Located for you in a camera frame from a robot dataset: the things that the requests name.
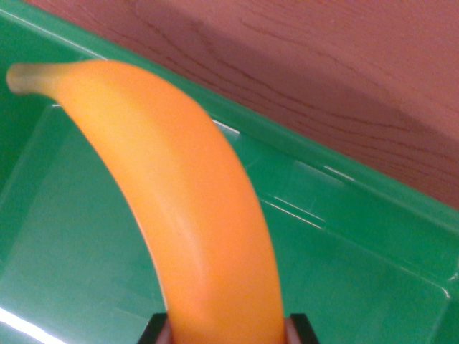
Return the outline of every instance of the banana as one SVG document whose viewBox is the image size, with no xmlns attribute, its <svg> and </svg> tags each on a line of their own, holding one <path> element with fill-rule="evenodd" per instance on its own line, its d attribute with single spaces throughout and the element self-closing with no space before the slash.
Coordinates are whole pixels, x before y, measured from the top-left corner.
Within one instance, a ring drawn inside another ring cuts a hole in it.
<svg viewBox="0 0 459 344">
<path fill-rule="evenodd" d="M 90 60 L 14 64 L 15 93 L 58 101 L 125 196 L 175 344 L 283 344 L 275 255 L 244 168 L 205 111 L 160 77 Z"/>
</svg>

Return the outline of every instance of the green plastic bin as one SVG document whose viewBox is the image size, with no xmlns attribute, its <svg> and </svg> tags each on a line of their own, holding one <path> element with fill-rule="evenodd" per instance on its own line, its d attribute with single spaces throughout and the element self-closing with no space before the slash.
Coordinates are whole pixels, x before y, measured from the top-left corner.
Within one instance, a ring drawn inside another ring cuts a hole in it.
<svg viewBox="0 0 459 344">
<path fill-rule="evenodd" d="M 255 186 L 285 314 L 322 344 L 459 343 L 459 213 L 132 52 L 0 2 L 0 343 L 135 343 L 163 312 L 114 180 L 59 106 L 11 94 L 14 62 L 127 61 L 212 115 Z"/>
</svg>

